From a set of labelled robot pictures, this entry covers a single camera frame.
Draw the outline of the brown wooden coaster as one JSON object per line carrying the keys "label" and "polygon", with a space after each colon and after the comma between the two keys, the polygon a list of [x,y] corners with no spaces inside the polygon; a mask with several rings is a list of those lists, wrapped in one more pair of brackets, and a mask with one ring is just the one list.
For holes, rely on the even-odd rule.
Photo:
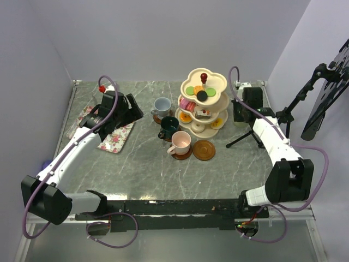
{"label": "brown wooden coaster", "polygon": [[190,148],[186,154],[183,154],[183,155],[172,154],[171,156],[176,160],[185,160],[185,159],[189,158],[191,156],[191,154],[192,154],[192,146],[190,146]]}
{"label": "brown wooden coaster", "polygon": [[[174,113],[172,110],[170,110],[169,116],[174,116]],[[153,120],[155,123],[161,124],[161,119],[157,115],[153,115]]]}
{"label": "brown wooden coaster", "polygon": [[197,159],[207,161],[215,156],[215,147],[208,140],[198,140],[194,143],[192,152]]}
{"label": "brown wooden coaster", "polygon": [[167,141],[167,142],[171,142],[171,139],[172,138],[164,138],[164,141]]}

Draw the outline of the light blue mug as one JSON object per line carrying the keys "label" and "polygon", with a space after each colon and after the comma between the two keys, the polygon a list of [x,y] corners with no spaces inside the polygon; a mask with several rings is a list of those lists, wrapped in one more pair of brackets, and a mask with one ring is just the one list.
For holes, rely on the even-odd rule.
{"label": "light blue mug", "polygon": [[151,111],[153,116],[157,116],[159,119],[169,115],[172,103],[166,97],[160,97],[154,102],[154,109]]}

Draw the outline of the dark green teacup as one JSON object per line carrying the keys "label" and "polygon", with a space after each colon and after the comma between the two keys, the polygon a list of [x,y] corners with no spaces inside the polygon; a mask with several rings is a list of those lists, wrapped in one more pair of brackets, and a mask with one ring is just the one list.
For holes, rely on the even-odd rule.
{"label": "dark green teacup", "polygon": [[161,120],[158,138],[172,138],[173,134],[177,132],[178,128],[179,120],[177,118],[175,118],[174,116],[165,116]]}

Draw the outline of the black sandwich cookie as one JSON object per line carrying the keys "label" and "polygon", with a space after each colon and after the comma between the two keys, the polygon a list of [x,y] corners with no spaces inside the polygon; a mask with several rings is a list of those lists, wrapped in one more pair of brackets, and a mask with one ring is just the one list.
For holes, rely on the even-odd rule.
{"label": "black sandwich cookie", "polygon": [[208,98],[207,92],[204,90],[200,90],[196,94],[196,98],[198,101],[205,102]]}

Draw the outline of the white toy cake slice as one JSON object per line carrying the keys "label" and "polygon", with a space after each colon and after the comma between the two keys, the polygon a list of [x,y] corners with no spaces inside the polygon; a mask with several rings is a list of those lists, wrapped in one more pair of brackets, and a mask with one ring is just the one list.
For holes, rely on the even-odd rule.
{"label": "white toy cake slice", "polygon": [[211,118],[211,113],[208,110],[197,110],[195,112],[195,118],[199,120],[208,120]]}

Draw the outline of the pink toy cake slice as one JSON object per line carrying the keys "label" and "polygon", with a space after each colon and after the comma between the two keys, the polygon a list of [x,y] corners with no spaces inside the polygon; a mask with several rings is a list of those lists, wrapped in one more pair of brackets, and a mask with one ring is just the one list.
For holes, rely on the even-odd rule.
{"label": "pink toy cake slice", "polygon": [[179,107],[185,110],[189,103],[190,102],[187,99],[181,98],[179,100]]}

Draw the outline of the orange toy tart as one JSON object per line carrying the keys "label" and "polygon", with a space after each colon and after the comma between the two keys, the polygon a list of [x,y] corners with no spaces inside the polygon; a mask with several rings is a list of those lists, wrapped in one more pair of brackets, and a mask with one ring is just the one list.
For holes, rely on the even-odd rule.
{"label": "orange toy tart", "polygon": [[181,112],[179,114],[179,120],[182,122],[182,123],[190,123],[192,121],[192,118],[190,117],[190,115],[184,113],[184,112]]}

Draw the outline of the pink teacup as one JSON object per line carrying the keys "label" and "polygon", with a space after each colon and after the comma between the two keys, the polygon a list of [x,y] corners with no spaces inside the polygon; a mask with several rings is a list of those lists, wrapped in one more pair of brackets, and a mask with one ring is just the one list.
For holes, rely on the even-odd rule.
{"label": "pink teacup", "polygon": [[191,136],[184,131],[175,132],[171,139],[172,146],[167,150],[167,154],[185,155],[189,152]]}

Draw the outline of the cream toy donut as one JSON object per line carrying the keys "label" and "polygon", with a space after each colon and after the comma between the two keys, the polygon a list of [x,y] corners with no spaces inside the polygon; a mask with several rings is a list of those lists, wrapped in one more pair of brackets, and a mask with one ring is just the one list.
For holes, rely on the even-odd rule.
{"label": "cream toy donut", "polygon": [[193,122],[191,124],[191,129],[193,130],[194,133],[197,133],[197,134],[202,133],[205,129],[205,125],[197,122]]}

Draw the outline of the red toy cake slice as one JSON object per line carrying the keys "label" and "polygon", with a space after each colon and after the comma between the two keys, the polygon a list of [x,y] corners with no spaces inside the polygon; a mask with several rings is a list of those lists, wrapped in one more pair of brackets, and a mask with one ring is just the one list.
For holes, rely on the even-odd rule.
{"label": "red toy cake slice", "polygon": [[196,103],[195,102],[189,102],[185,109],[187,111],[194,112],[195,107],[196,107]]}

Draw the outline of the light green teacup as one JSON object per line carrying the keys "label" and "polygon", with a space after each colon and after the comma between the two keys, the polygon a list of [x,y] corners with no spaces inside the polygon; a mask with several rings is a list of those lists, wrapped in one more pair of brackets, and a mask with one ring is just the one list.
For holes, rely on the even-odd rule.
{"label": "light green teacup", "polygon": [[238,127],[238,128],[246,128],[246,127],[249,126],[249,124],[246,123],[246,122],[236,122],[236,121],[234,121],[233,124],[234,124],[236,127]]}

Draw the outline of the metal fork tongs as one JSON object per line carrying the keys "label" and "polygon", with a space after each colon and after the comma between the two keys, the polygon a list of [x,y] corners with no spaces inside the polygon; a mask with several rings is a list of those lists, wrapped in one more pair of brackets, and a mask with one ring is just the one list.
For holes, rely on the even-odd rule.
{"label": "metal fork tongs", "polygon": [[95,95],[92,95],[92,100],[93,100],[94,106],[98,105],[98,101],[97,101]]}

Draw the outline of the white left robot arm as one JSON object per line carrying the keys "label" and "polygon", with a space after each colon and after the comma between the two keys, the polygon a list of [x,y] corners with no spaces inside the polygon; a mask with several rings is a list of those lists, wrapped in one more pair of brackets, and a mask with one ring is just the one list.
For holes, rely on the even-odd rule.
{"label": "white left robot arm", "polygon": [[77,168],[92,150],[116,129],[143,117],[132,94],[106,91],[79,123],[75,134],[60,154],[36,177],[26,176],[21,192],[28,212],[59,225],[69,216],[89,213],[95,219],[107,215],[107,197],[97,191],[68,194],[64,190]]}

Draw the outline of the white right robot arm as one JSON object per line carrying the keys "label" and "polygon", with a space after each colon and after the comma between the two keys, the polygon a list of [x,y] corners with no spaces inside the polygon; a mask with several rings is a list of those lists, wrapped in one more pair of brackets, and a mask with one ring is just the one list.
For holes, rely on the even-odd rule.
{"label": "white right robot arm", "polygon": [[257,206],[307,200],[313,162],[302,158],[291,146],[273,110],[263,106],[262,88],[240,86],[237,97],[253,109],[250,111],[242,105],[240,114],[261,140],[273,165],[264,185],[243,193],[245,199],[238,204],[239,214],[248,218],[257,211]]}

